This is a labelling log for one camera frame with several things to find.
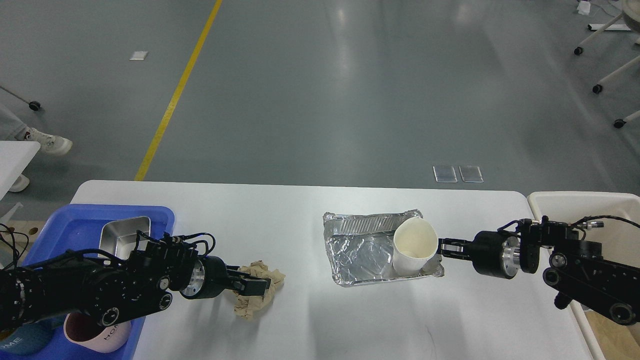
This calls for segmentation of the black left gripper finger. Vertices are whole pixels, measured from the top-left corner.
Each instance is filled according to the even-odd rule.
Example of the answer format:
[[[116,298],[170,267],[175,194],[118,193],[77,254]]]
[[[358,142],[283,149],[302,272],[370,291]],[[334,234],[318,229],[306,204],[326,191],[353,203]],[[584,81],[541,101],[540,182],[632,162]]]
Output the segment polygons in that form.
[[[271,280],[268,277],[262,278],[262,277],[250,275],[247,272],[240,271],[239,268],[226,268],[226,273],[231,283],[233,281],[238,281],[238,280]]]
[[[231,289],[238,296],[265,296],[270,285],[270,280],[234,280],[231,282]]]

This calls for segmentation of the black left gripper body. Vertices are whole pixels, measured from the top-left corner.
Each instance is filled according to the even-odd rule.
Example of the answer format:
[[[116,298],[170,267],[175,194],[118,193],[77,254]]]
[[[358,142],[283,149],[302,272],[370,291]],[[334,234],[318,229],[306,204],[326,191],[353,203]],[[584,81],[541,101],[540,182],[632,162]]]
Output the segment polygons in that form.
[[[195,260],[189,282],[181,290],[181,296],[189,299],[210,299],[224,290],[234,290],[239,280],[238,265],[228,265],[217,256],[205,256]]]

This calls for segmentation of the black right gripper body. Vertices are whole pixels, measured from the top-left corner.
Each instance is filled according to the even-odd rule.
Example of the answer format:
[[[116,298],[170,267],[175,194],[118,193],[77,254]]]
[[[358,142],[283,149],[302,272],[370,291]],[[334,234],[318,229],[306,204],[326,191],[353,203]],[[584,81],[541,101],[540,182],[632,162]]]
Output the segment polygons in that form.
[[[470,244],[471,264],[481,275],[511,280],[521,268],[521,241],[497,231],[480,231]]]

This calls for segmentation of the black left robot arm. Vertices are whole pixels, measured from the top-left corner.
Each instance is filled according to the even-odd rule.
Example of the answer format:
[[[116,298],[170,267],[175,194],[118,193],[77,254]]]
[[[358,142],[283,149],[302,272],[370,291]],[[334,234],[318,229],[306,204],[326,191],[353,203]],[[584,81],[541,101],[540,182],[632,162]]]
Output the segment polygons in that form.
[[[188,300],[210,299],[224,290],[265,296],[270,278],[250,275],[212,256],[201,234],[160,239],[137,231],[127,259],[89,248],[1,271],[1,329],[13,330],[69,313],[100,327],[166,310],[179,292]]]

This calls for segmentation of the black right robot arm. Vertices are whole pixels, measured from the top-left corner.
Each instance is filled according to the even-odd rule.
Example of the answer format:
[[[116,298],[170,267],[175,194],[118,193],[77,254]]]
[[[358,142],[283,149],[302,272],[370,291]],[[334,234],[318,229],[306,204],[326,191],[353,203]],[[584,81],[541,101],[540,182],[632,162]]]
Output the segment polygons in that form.
[[[602,244],[586,239],[586,232],[604,227],[605,219],[637,226],[615,215],[585,216],[571,223],[548,216],[522,218],[480,231],[472,240],[441,238],[437,253],[469,261],[481,275],[511,280],[518,271],[534,274],[541,249],[550,249],[542,280],[557,291],[557,309],[576,301],[618,325],[633,326],[639,321],[639,269],[606,260]]]

